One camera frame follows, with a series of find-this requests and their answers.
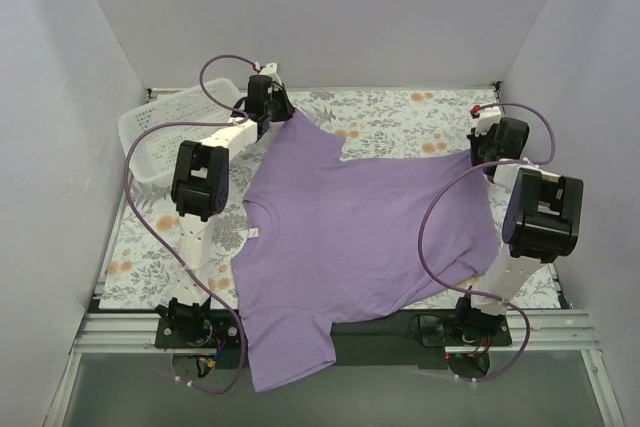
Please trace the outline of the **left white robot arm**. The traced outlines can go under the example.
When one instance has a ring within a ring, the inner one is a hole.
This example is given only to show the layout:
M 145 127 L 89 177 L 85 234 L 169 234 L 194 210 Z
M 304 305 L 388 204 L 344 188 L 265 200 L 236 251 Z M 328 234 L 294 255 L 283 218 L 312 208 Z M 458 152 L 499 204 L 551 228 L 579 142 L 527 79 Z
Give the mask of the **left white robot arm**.
M 249 78 L 236 108 L 240 112 L 228 126 L 200 141 L 181 143 L 171 186 L 179 215 L 181 273 L 168 305 L 156 311 L 171 333 L 193 346 L 205 344 L 214 333 L 205 287 L 215 217 L 229 198 L 231 161 L 257 143 L 272 123 L 286 122 L 295 112 L 280 76 L 267 70 Z

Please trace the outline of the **purple t-shirt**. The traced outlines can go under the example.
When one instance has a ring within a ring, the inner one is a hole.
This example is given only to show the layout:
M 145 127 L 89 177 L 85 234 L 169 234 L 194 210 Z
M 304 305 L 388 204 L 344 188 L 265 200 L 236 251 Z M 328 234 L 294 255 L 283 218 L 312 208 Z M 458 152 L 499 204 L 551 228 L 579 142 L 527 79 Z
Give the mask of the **purple t-shirt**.
M 256 235 L 231 267 L 258 392 L 332 365 L 334 324 L 387 316 L 498 254 L 467 153 L 346 161 L 343 144 L 296 113 L 244 197 Z

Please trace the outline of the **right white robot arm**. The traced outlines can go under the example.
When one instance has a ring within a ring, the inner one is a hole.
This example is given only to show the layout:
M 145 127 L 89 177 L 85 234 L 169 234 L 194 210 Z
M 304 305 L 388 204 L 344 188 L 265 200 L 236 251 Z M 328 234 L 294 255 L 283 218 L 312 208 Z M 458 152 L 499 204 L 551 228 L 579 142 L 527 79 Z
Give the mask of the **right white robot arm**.
M 420 315 L 416 331 L 426 347 L 462 345 L 476 355 L 493 341 L 511 343 L 508 303 L 543 265 L 574 250 L 584 183 L 521 158 L 529 136 L 526 122 L 503 117 L 496 107 L 473 117 L 477 123 L 468 135 L 471 162 L 510 194 L 502 222 L 503 246 L 477 287 L 463 294 L 454 310 Z

